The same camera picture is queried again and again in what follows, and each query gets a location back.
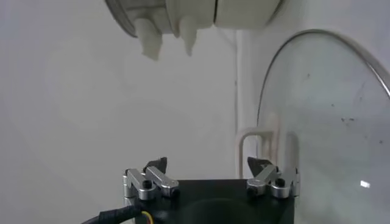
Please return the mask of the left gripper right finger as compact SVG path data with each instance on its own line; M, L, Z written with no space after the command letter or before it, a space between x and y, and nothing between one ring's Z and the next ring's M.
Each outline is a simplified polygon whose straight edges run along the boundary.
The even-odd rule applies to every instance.
M270 194L274 198L298 197L300 195L300 173L294 167L280 170L267 159L247 158L253 177L246 181L246 192L250 198Z

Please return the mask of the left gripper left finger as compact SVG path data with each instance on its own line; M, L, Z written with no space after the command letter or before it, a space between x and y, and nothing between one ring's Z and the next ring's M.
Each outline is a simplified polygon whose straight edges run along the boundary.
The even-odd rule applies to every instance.
M123 201L125 206L137 201L152 201L158 194L165 198L175 198L180 194L177 180L166 175L168 158L149 161L142 171L126 169L122 175Z

